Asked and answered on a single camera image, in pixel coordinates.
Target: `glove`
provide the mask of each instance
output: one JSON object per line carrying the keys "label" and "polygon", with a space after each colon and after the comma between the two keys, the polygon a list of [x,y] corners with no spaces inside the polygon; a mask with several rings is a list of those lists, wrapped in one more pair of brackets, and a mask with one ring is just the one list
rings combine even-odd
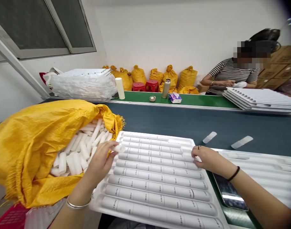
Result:
{"label": "glove", "polygon": [[245,81],[239,82],[234,84],[233,87],[237,87],[237,88],[245,88],[247,86],[247,83]]}

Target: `black and white striped shirt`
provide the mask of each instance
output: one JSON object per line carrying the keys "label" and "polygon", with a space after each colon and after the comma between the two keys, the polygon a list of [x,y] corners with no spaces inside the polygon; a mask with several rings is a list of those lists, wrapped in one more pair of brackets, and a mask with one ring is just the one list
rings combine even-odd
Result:
{"label": "black and white striped shirt", "polygon": [[[234,80],[236,83],[245,81],[247,83],[255,82],[258,79],[260,69],[241,69],[234,68],[233,58],[229,58],[218,63],[208,74],[214,77],[214,81]],[[207,92],[222,95],[226,90],[224,86],[209,86]]]}

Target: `black bracelet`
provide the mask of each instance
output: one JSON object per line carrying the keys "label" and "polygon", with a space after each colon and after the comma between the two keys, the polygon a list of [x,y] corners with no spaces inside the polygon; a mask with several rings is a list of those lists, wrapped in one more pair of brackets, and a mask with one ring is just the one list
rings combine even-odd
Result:
{"label": "black bracelet", "polygon": [[227,179],[228,182],[230,182],[233,178],[235,178],[235,176],[238,174],[238,172],[240,171],[240,167],[237,166],[237,171],[234,173],[234,175],[232,175],[229,179]]}

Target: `silver bracelet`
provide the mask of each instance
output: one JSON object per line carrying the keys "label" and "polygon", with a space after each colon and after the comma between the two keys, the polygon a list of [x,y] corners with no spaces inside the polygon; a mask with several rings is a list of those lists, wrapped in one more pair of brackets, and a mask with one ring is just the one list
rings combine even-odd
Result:
{"label": "silver bracelet", "polygon": [[73,210],[78,210],[78,209],[83,209],[83,208],[86,208],[89,203],[90,203],[91,199],[89,200],[89,202],[83,206],[76,206],[76,205],[73,205],[72,203],[69,202],[69,197],[67,197],[67,200],[66,200],[66,205],[67,207],[73,209]]}

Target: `red crate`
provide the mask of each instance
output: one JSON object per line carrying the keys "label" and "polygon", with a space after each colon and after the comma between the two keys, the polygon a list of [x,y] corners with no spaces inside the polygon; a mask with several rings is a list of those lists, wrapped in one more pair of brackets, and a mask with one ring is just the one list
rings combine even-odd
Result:
{"label": "red crate", "polygon": [[29,209],[21,204],[11,206],[3,216],[0,217],[0,229],[23,229],[25,227],[25,214]]}

